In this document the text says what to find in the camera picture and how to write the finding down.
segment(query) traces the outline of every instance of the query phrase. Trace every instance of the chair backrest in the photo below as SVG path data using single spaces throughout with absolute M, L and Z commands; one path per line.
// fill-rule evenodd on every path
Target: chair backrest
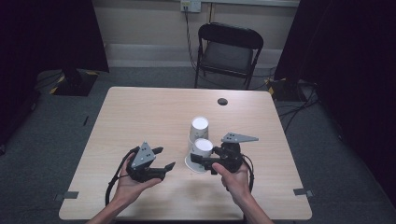
M 202 39 L 246 49 L 262 49 L 264 44 L 262 36 L 254 30 L 218 22 L 202 25 L 198 37 L 201 46 Z

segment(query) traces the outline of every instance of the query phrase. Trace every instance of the forearm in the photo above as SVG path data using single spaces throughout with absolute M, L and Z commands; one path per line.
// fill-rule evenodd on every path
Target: forearm
M 111 201 L 102 211 L 88 221 L 87 224 L 110 223 L 124 208 L 125 205 L 123 203 Z
M 249 195 L 237 205 L 245 214 L 249 224 L 273 224 L 274 222 L 265 214 L 253 196 Z

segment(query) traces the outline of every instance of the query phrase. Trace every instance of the metal bracket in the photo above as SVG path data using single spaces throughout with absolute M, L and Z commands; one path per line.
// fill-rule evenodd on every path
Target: metal bracket
M 144 142 L 140 147 L 139 151 L 137 152 L 136 157 L 134 158 L 134 161 L 132 163 L 132 168 L 154 160 L 155 160 L 154 152 L 151 150 L 149 144 L 147 142 Z
M 253 141 L 259 141 L 259 138 L 242 135 L 239 133 L 227 133 L 224 137 L 221 138 L 221 142 L 226 142 L 226 143 L 242 143 L 242 142 L 253 142 Z

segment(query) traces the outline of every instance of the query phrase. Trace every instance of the stacked cups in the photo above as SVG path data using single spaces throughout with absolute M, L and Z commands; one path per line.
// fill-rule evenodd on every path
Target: stacked cups
M 191 122 L 190 134 L 188 136 L 188 155 L 185 159 L 186 165 L 197 173 L 206 172 L 204 166 L 191 161 L 191 153 L 210 157 L 213 144 L 209 139 L 209 121 L 204 117 L 195 117 Z

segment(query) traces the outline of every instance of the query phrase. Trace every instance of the electrical outlet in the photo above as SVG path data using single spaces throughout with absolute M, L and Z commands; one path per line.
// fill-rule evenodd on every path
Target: electrical outlet
M 180 1 L 180 11 L 201 12 L 201 1 Z
M 180 11 L 189 11 L 191 7 L 191 1 L 181 0 L 180 1 Z

